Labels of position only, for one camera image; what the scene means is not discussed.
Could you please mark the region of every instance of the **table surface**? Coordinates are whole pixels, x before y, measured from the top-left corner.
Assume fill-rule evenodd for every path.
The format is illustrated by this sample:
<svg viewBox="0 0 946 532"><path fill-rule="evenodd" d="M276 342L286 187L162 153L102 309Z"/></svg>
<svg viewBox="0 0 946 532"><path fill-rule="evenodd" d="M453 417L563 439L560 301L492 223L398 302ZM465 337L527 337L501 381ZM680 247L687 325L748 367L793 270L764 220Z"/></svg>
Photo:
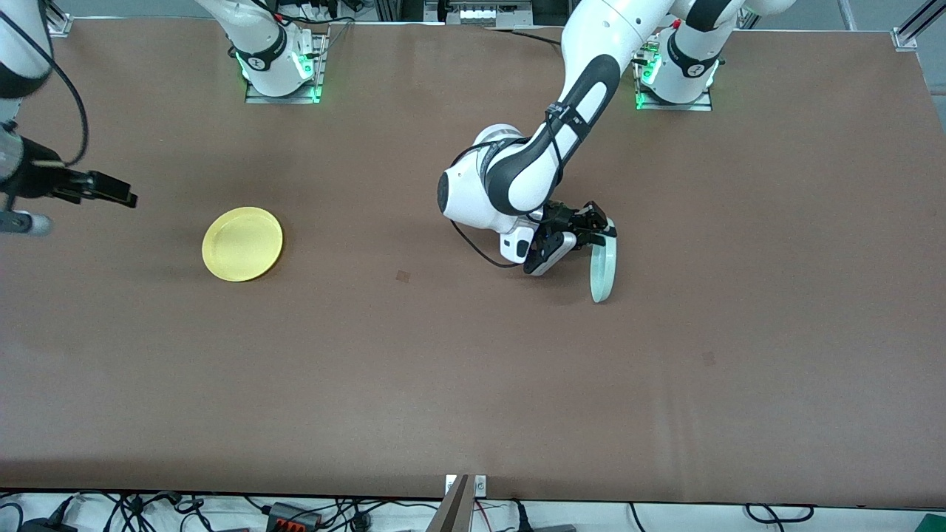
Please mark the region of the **table surface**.
<svg viewBox="0 0 946 532"><path fill-rule="evenodd" d="M635 111L624 83L556 191L618 225L602 305L587 255L498 270L436 206L480 129L540 122L550 45L351 27L311 106L243 104L213 21L81 20L55 45L81 167L141 200L22 202L55 232L0 240L0 485L946 498L946 142L887 35L738 32L711 113ZM56 80L20 122L77 145ZM285 251L226 283L201 239L247 204Z"/></svg>

